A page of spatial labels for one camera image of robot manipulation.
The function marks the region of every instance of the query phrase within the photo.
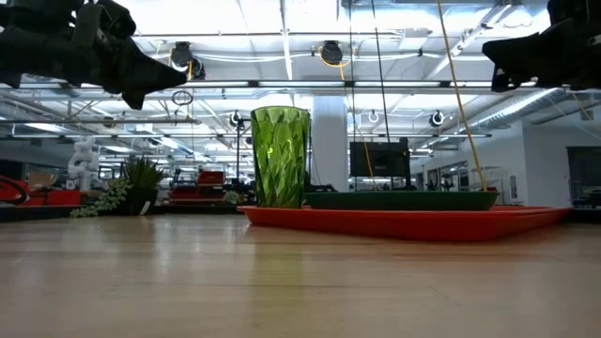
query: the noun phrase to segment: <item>black monitor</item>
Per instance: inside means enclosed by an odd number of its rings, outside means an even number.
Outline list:
[[[410,153],[407,142],[351,142],[350,175],[352,177],[407,177]]]

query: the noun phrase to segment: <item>wooden table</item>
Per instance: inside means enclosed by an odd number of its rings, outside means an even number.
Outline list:
[[[0,226],[0,337],[598,337],[601,228],[477,244],[164,215]]]

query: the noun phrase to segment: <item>green faceted tumbler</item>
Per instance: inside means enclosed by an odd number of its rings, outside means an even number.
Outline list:
[[[265,107],[251,113],[259,207],[301,208],[309,112]]]

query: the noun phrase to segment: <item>red tray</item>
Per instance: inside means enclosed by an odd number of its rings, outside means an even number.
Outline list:
[[[557,223],[570,209],[493,207],[489,211],[356,211],[240,207],[254,225],[356,236],[477,241]]]

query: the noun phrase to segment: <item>white robot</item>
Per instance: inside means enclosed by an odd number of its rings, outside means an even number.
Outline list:
[[[85,137],[83,141],[75,143],[75,154],[69,161],[67,190],[76,190],[78,186],[81,191],[90,190],[92,177],[97,174],[100,165],[98,154],[92,151],[95,143],[93,137]]]

